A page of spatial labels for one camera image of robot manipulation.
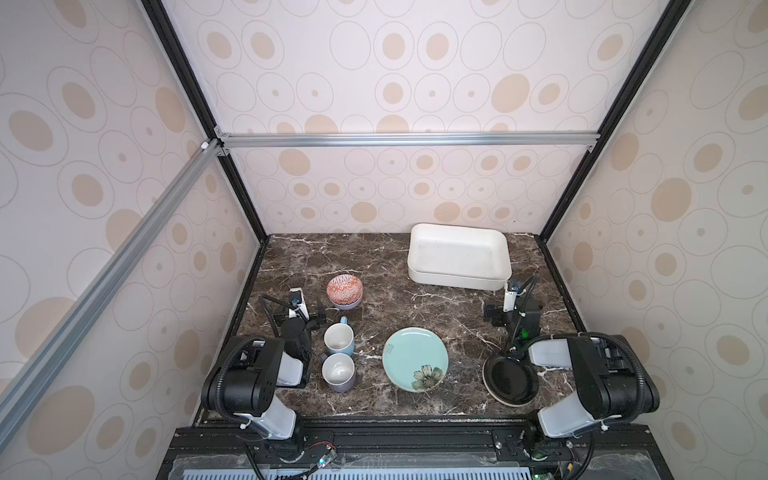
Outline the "black plate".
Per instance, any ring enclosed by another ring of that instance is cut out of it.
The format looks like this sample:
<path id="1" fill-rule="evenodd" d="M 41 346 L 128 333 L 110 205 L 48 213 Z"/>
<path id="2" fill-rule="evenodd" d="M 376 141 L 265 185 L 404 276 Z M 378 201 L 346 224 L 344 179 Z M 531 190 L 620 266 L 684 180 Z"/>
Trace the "black plate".
<path id="1" fill-rule="evenodd" d="M 490 395 L 509 407 L 531 403 L 539 389 L 533 367 L 516 358 L 500 353 L 489 357 L 483 365 L 483 383 Z"/>

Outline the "white plastic bin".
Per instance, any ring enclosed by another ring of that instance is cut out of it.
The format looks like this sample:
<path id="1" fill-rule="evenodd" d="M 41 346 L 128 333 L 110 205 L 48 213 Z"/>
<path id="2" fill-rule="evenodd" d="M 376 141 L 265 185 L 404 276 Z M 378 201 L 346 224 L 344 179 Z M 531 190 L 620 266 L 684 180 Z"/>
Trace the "white plastic bin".
<path id="1" fill-rule="evenodd" d="M 428 223 L 411 230 L 407 267 L 416 283 L 485 291 L 502 289 L 512 276 L 501 232 Z"/>

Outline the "mint green floral plate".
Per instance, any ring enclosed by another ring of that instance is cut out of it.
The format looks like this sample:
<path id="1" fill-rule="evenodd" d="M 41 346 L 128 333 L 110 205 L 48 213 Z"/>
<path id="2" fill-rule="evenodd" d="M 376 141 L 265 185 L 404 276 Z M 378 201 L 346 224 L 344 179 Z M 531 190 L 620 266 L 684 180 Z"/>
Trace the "mint green floral plate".
<path id="1" fill-rule="evenodd" d="M 443 341 L 434 332 L 408 327 L 387 339 L 382 364 L 395 386 L 407 392 L 424 393 L 444 380 L 449 357 Z"/>

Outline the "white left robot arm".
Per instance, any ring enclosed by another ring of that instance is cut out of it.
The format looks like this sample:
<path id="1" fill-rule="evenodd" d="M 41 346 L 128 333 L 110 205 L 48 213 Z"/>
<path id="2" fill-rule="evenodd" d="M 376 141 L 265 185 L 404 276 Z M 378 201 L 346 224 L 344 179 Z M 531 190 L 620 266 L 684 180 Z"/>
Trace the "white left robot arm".
<path id="1" fill-rule="evenodd" d="M 230 338 L 203 382 L 201 406 L 266 440 L 287 440 L 294 436 L 298 414 L 276 390 L 309 383 L 312 333 L 326 323 L 326 307 L 319 304 L 311 312 L 299 300 L 271 296 L 261 296 L 259 303 L 275 335 Z"/>

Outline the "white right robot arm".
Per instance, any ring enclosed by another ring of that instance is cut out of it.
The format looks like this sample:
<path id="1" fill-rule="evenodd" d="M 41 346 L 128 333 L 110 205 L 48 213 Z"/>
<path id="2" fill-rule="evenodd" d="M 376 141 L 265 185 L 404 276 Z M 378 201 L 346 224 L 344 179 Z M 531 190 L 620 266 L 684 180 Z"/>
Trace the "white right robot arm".
<path id="1" fill-rule="evenodd" d="M 569 370 L 574 392 L 538 411 L 548 438 L 580 436 L 628 424 L 658 410 L 661 394 L 638 354 L 622 335 L 576 332 L 539 335 L 542 305 L 510 292 L 501 306 L 486 305 L 484 319 L 507 331 L 502 349 L 483 365 L 490 395 L 509 407 L 531 403 L 540 375 Z"/>

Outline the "light blue mug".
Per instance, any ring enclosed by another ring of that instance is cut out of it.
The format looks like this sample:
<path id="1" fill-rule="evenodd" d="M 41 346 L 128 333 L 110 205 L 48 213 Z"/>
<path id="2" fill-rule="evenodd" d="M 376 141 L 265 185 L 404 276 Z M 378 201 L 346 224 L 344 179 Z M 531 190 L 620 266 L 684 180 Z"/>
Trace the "light blue mug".
<path id="1" fill-rule="evenodd" d="M 324 344 L 329 354 L 352 356 L 355 349 L 355 334 L 346 316 L 338 323 L 330 325 L 324 333 Z"/>

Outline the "grey purple mug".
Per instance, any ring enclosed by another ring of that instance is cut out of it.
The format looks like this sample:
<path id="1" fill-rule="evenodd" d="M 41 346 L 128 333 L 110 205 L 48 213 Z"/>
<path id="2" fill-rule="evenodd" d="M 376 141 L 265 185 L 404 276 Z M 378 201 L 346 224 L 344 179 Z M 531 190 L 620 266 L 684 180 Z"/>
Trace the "grey purple mug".
<path id="1" fill-rule="evenodd" d="M 346 393 L 355 386 L 355 364 L 344 353 L 329 355 L 322 364 L 321 373 L 326 385 L 334 392 Z"/>

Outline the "red patterned bowl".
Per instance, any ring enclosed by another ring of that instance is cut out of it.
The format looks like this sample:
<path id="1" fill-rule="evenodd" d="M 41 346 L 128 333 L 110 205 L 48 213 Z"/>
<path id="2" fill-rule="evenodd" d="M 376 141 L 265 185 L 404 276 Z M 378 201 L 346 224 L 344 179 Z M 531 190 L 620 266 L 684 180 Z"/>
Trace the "red patterned bowl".
<path id="1" fill-rule="evenodd" d="M 362 301 L 363 282 L 351 274 L 341 274 L 331 279 L 326 287 L 330 302 L 339 310 L 351 310 Z"/>

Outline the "left diagonal aluminium bar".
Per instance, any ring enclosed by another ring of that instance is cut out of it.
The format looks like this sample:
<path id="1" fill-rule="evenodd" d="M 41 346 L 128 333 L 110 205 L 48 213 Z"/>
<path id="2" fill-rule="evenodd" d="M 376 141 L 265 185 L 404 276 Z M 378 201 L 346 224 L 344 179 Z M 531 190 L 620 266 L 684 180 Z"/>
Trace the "left diagonal aluminium bar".
<path id="1" fill-rule="evenodd" d="M 7 448 L 221 146 L 220 140 L 209 139 L 205 148 L 198 149 L 2 394 L 2 449 Z"/>

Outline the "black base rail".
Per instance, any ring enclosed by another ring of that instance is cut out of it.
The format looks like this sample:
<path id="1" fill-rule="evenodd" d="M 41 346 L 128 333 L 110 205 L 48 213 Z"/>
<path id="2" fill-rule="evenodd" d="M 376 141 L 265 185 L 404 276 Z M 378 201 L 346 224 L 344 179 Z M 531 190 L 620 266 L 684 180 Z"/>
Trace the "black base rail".
<path id="1" fill-rule="evenodd" d="M 300 421 L 288 440 L 266 440 L 220 421 L 177 430 L 160 479 L 236 476 L 268 479 L 301 473 L 326 454 L 313 478 L 438 477 L 501 479 L 513 468 L 524 479 L 669 479 L 670 468 L 649 427 L 628 425 L 574 439 L 547 439 L 528 418 L 341 418 Z"/>

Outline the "horizontal aluminium frame bar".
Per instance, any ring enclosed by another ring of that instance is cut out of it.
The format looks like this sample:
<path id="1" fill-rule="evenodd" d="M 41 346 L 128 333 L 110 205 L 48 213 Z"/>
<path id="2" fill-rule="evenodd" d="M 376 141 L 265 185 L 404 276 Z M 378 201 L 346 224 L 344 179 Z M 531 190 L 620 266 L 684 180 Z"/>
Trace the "horizontal aluminium frame bar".
<path id="1" fill-rule="evenodd" d="M 363 148 L 514 145 L 595 145 L 592 131 L 223 134 L 227 148 Z"/>

